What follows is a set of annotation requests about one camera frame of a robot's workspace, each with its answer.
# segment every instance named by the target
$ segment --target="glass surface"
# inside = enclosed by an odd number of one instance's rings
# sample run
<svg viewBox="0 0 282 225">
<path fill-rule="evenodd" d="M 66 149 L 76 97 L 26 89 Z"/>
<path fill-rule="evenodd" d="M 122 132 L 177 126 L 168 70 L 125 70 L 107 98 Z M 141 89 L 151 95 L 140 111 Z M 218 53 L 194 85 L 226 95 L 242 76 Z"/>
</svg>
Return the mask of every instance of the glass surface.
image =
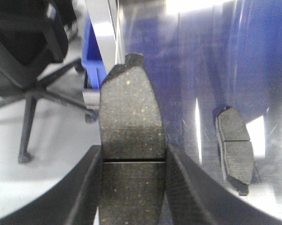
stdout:
<svg viewBox="0 0 282 225">
<path fill-rule="evenodd" d="M 168 143 L 223 180 L 215 118 L 236 107 L 255 169 L 240 197 L 282 219 L 282 1 L 120 0 L 121 51 L 142 53 Z"/>
</svg>

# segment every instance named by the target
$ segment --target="reflected brake pad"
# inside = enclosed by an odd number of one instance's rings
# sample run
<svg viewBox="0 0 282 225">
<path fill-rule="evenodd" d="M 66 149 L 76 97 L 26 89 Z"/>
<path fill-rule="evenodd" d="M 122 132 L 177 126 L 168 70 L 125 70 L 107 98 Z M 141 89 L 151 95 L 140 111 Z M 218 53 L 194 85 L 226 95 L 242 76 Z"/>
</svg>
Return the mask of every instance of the reflected brake pad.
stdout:
<svg viewBox="0 0 282 225">
<path fill-rule="evenodd" d="M 248 195 L 254 158 L 246 124 L 238 110 L 229 107 L 218 115 L 216 129 L 223 176 L 239 195 Z"/>
</svg>

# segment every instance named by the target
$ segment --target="chair backrest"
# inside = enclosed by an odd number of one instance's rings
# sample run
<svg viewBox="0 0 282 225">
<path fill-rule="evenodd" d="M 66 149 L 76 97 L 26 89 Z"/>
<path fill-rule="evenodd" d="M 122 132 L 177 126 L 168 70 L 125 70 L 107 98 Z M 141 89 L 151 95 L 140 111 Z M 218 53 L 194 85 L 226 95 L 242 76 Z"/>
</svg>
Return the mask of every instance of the chair backrest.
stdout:
<svg viewBox="0 0 282 225">
<path fill-rule="evenodd" d="M 68 39 L 51 0 L 0 0 L 0 96 L 28 89 Z"/>
</svg>

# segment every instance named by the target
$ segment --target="chair caster wheel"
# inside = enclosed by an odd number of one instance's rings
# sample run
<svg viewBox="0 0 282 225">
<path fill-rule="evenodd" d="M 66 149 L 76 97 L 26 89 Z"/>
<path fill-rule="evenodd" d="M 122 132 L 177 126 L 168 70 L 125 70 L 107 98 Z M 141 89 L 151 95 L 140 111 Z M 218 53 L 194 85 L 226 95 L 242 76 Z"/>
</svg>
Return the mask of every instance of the chair caster wheel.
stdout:
<svg viewBox="0 0 282 225">
<path fill-rule="evenodd" d="M 85 119 L 86 123 L 93 123 L 93 122 L 96 121 L 97 118 L 96 118 L 96 115 L 94 113 L 92 115 L 86 113 L 84 115 L 84 119 Z"/>
<path fill-rule="evenodd" d="M 18 157 L 18 163 L 19 164 L 24 164 L 24 163 L 28 163 L 32 160 L 32 156 L 30 155 L 30 153 L 26 152 L 26 153 L 22 153 L 19 155 Z"/>
<path fill-rule="evenodd" d="M 83 73 L 85 71 L 83 65 L 81 65 L 81 62 L 77 63 L 75 66 L 74 66 L 74 69 L 76 72 L 78 73 Z"/>
</svg>

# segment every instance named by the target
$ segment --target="dark gray brake pad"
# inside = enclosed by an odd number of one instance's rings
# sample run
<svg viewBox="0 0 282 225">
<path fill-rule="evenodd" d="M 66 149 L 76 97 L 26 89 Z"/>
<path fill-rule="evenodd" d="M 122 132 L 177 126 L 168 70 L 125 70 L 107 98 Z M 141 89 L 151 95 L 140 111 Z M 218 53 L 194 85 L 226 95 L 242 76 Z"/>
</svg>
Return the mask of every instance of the dark gray brake pad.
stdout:
<svg viewBox="0 0 282 225">
<path fill-rule="evenodd" d="M 156 225 L 166 185 L 165 137 L 142 55 L 126 56 L 101 87 L 100 224 Z"/>
<path fill-rule="evenodd" d="M 160 110 L 142 55 L 127 55 L 103 82 L 99 121 L 104 158 L 165 157 Z"/>
<path fill-rule="evenodd" d="M 253 149 L 246 124 L 238 110 L 229 107 L 216 119 L 223 176 L 240 195 L 248 195 L 253 173 Z"/>
</svg>

